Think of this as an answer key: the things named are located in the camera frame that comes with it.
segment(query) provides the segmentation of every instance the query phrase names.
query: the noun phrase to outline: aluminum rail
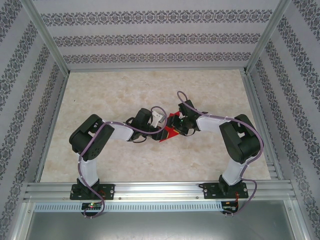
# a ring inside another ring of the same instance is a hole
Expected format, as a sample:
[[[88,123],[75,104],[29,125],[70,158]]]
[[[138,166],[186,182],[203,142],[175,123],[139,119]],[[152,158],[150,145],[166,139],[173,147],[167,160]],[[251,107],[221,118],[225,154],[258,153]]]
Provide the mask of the aluminum rail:
[[[113,182],[115,184],[114,200],[125,202],[185,202],[208,201],[198,187],[202,183],[217,181],[188,182]],[[70,200],[72,182],[29,183],[23,198],[25,203],[75,202]],[[295,200],[296,195],[290,180],[257,180],[257,192],[253,200]],[[246,182],[248,194],[252,194],[255,185]]]

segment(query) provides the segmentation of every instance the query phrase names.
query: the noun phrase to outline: metal bar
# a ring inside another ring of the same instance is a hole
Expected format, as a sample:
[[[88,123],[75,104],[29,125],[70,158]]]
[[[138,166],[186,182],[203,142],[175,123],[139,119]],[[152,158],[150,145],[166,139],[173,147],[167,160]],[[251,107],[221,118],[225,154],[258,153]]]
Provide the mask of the metal bar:
[[[14,225],[11,240],[25,240],[27,238],[32,215],[34,213],[35,203],[23,202],[17,217],[17,222]]]
[[[39,202],[34,212],[37,213],[79,213],[81,202]],[[207,212],[222,211],[220,201],[184,201],[184,202],[106,202],[105,212],[108,213],[150,213],[150,212]],[[90,213],[100,212],[100,209],[89,209]]]
[[[54,39],[50,35],[46,24],[42,20],[38,10],[36,9],[32,0],[21,0],[23,8],[28,13],[29,17],[31,18],[33,24],[35,25],[37,31],[41,35],[44,43],[48,47],[50,53],[52,54],[54,60],[58,64],[60,70],[62,71],[64,76],[69,74],[69,69],[67,63],[65,62],[62,54],[60,53]]]
[[[45,167],[46,159],[47,159],[48,152],[49,152],[49,147],[50,147],[50,144],[51,144],[52,137],[54,135],[54,130],[55,130],[56,123],[57,123],[57,120],[58,120],[58,115],[59,115],[59,112],[60,112],[61,104],[62,104],[64,95],[65,95],[65,91],[66,91],[66,88],[67,88],[67,82],[68,82],[68,79],[69,79],[69,74],[67,76],[65,76],[65,78],[67,78],[67,79],[63,82],[62,92],[61,92],[61,94],[59,96],[59,99],[58,99],[57,108],[55,109],[54,116],[53,116],[53,119],[52,119],[52,123],[51,123],[50,129],[49,129],[48,139],[47,139],[47,141],[46,141],[46,143],[44,145],[43,154],[42,154],[42,157],[41,157],[41,160],[40,160],[38,172],[36,173],[36,176],[35,176],[35,180],[34,181],[37,182],[37,183],[40,182],[41,176],[42,176],[42,172],[43,172],[44,167]]]
[[[93,69],[73,69],[71,73],[96,73],[96,72],[136,72],[136,71],[208,71],[208,70],[242,70],[238,66],[212,66],[212,67],[131,67],[131,68],[93,68]]]
[[[273,148],[272,140],[269,135],[269,130],[267,128],[267,124],[265,122],[265,118],[258,100],[257,93],[253,86],[252,79],[250,75],[247,75],[247,74],[241,74],[241,76],[242,76],[245,92],[248,96],[248,101],[251,107],[256,128],[264,141],[264,155],[266,159],[268,159],[274,164],[274,168],[275,168],[278,179],[283,180],[284,177],[281,172],[281,168],[277,159],[277,155],[275,153],[275,149]]]
[[[280,0],[278,5],[276,6],[270,21],[268,22],[267,26],[265,27],[258,43],[256,44],[253,53],[251,54],[248,64],[245,67],[247,73],[251,73],[252,69],[255,67],[256,62],[258,61],[262,51],[264,50],[267,42],[269,41],[272,33],[276,29],[281,17],[285,13],[287,7],[291,3],[291,0]]]
[[[114,201],[126,202],[184,202],[204,201],[203,190],[198,187],[203,181],[195,182],[119,182],[115,184]],[[257,192],[253,200],[296,199],[290,180],[257,180]],[[30,183],[24,202],[74,202],[69,199],[71,182]],[[246,182],[249,195],[254,190],[252,182]]]
[[[302,216],[297,200],[284,200],[284,206],[289,218],[294,238],[296,240],[310,240],[310,235]]]
[[[275,165],[274,164],[268,165],[268,170],[269,172],[275,172],[276,171]]]

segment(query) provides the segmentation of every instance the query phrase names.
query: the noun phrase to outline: enclosure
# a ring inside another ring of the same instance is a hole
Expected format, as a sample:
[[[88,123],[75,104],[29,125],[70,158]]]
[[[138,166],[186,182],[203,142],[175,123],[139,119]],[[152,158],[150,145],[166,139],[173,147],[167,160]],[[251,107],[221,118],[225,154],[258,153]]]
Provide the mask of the enclosure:
[[[2,0],[0,239],[320,239],[318,4]],[[245,114],[261,135],[244,174],[252,201],[224,216],[235,199],[199,188],[227,168],[220,132],[110,140],[97,173],[113,200],[85,219],[88,201],[70,199],[70,135],[91,114],[174,114],[177,91],[224,120]]]

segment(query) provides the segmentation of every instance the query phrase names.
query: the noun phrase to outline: black plastic part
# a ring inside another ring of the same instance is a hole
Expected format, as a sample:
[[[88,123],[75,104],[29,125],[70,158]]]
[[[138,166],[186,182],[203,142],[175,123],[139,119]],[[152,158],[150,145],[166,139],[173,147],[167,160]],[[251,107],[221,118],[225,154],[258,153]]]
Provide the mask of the black plastic part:
[[[236,193],[239,194],[239,199],[247,199],[249,197],[247,185],[242,181],[230,186],[228,192],[222,192],[218,182],[205,182],[199,184],[199,188],[203,189],[204,199],[235,199]]]
[[[168,131],[165,129],[156,134],[151,134],[151,138],[156,141],[167,139],[167,137],[168,137]]]
[[[146,108],[141,108],[136,116],[129,118],[126,123],[136,129],[152,133],[161,129],[160,127],[154,127],[150,125],[149,121],[151,120],[152,122],[152,119],[152,112]],[[153,140],[159,141],[166,139],[168,136],[168,132],[166,130],[162,130],[156,134],[146,134],[139,131],[134,131],[129,141],[135,141],[140,136],[143,136],[144,138],[151,137]]]
[[[77,184],[73,184],[71,187],[71,200],[100,200],[100,198],[83,185],[79,179],[77,179],[76,182]],[[114,199],[114,184],[100,184],[100,181],[98,180],[91,188],[100,194],[104,200]]]
[[[227,210],[227,211],[222,211],[222,214],[230,214],[231,213],[236,213],[238,212],[239,208],[239,203],[238,201],[222,201],[221,202],[222,209]]]
[[[189,105],[190,107],[195,108],[190,99],[185,101],[185,103],[187,105]],[[179,106],[179,111],[182,113],[183,116],[193,118],[196,115],[198,115],[197,112],[193,111],[192,109],[190,109],[189,107],[187,107],[183,103],[178,104],[178,106]]]
[[[75,153],[82,153],[90,140],[93,138],[89,132],[93,134],[96,133],[102,124],[102,119],[98,115],[92,114],[90,117],[88,117],[88,119],[85,120],[84,123],[81,124],[81,126],[78,127],[78,129],[75,130],[69,138],[69,143],[72,145],[72,150]],[[101,153],[114,130],[115,129],[110,125],[104,126],[90,148],[83,155],[83,160],[87,161],[95,159]]]
[[[185,103],[190,107],[195,108],[191,100],[187,100],[185,101]],[[184,117],[180,118],[178,115],[169,117],[167,121],[167,126],[170,128],[173,127],[177,132],[179,132],[183,136],[188,136],[190,129],[200,131],[196,123],[196,120],[198,119],[200,114],[191,110],[183,103],[180,103],[178,106],[179,111],[182,113]]]
[[[240,114],[235,119],[245,122],[253,127],[249,118]],[[256,135],[247,127],[234,121],[229,121],[219,126],[224,144],[230,157],[237,163],[243,164],[248,158],[256,156],[260,151],[260,143]]]

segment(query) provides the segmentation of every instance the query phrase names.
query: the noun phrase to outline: metal frame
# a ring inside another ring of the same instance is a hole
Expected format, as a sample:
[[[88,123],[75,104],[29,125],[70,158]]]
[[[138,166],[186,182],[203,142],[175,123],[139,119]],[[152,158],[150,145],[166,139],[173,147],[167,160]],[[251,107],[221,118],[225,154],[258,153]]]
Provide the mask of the metal frame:
[[[73,70],[73,73],[83,72],[123,72],[123,71],[185,71],[185,70],[234,70],[237,69],[241,73],[244,88],[248,97],[248,101],[252,110],[253,118],[257,130],[260,132],[265,143],[265,157],[270,172],[271,180],[258,180],[258,189],[253,201],[259,200],[279,200],[284,202],[287,211],[292,231],[297,240],[311,239],[307,230],[307,226],[303,219],[296,195],[290,180],[284,180],[282,175],[272,141],[268,132],[267,125],[260,107],[257,94],[253,87],[251,77],[248,73],[252,71],[257,60],[259,59],[265,45],[270,39],[273,31],[277,27],[279,20],[287,9],[290,0],[280,0],[270,21],[265,28],[261,38],[259,39],[248,64],[245,68],[242,67],[173,67],[173,68],[113,68],[113,69],[78,69]],[[55,61],[63,72],[64,76],[69,75],[70,70],[63,59],[58,47],[56,46],[52,36],[50,35],[45,23],[40,14],[35,8],[32,0],[21,0],[21,3],[32,22],[36,26],[39,34],[43,38],[45,44],[53,55]],[[54,113],[53,123],[49,130],[49,140],[44,149],[43,158],[40,162],[39,172],[36,176],[36,181],[39,182],[42,174],[42,169],[45,164],[48,154],[49,145],[52,139],[53,131],[57,122],[60,106],[63,100],[64,92],[67,86],[65,81],[62,94],[58,100],[58,108]],[[203,181],[190,182],[118,182],[114,192],[113,202],[118,203],[157,203],[157,202],[207,202],[204,199],[203,190],[198,187],[198,184]],[[37,203],[70,203],[81,201],[71,201],[69,199],[71,185],[73,183],[29,183],[23,197],[20,211],[16,218],[16,224],[12,231],[12,240],[24,240],[27,237],[28,229],[32,220],[33,212]],[[252,182],[247,182],[247,190],[252,194],[254,185]]]
[[[33,0],[21,0],[21,4],[25,11],[28,13],[31,18],[33,24],[35,25],[37,31],[42,37],[44,43],[52,54],[54,60],[58,64],[60,70],[62,71],[64,76],[69,75],[70,70],[68,69],[67,63],[64,60],[62,54],[60,53],[53,37],[48,31],[46,24],[44,23],[42,17],[40,16],[38,10],[36,9]]]
[[[241,71],[242,81],[246,95],[248,97],[249,105],[251,107],[253,119],[256,125],[258,132],[260,133],[264,141],[264,155],[267,163],[274,164],[275,172],[279,180],[283,180],[283,174],[277,159],[275,149],[269,135],[268,127],[259,104],[258,96],[253,86],[252,79],[249,74],[246,74],[245,71]]]
[[[255,67],[256,62],[258,61],[262,51],[264,50],[267,42],[269,41],[272,33],[277,28],[277,25],[285,13],[287,7],[291,3],[291,0],[280,0],[278,5],[276,6],[267,26],[265,27],[258,43],[256,44],[249,60],[246,65],[246,72],[250,73],[252,69]]]
[[[156,203],[156,202],[216,202],[221,199],[204,199],[203,190],[198,184],[203,181],[188,182],[116,182],[114,200],[116,203]],[[309,240],[305,222],[290,180],[257,180],[258,188],[253,201],[283,201],[295,239]],[[88,202],[69,199],[73,183],[29,183],[22,200],[17,224],[13,230],[12,240],[25,240],[37,203]],[[248,193],[252,194],[254,184],[246,182]]]

